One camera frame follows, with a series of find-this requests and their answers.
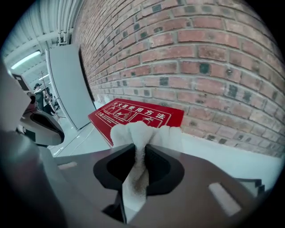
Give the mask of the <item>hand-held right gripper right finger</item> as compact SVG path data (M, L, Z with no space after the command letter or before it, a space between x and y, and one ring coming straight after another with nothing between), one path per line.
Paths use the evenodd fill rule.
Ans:
M147 200L133 219L137 228L235 228L259 201L213 163L147 145Z

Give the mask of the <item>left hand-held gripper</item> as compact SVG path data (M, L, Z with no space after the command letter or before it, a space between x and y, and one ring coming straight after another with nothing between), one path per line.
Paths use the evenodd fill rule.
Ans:
M37 145L56 146L63 143L65 134L55 119L43 110L43 94L34 91L20 74L12 73L15 83L22 89L24 111L17 130Z

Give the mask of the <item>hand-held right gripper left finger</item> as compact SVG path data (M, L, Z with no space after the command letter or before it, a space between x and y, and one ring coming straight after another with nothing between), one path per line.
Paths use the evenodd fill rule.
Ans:
M122 184L134 165L134 144L56 157L67 192L61 196L69 228L128 228Z

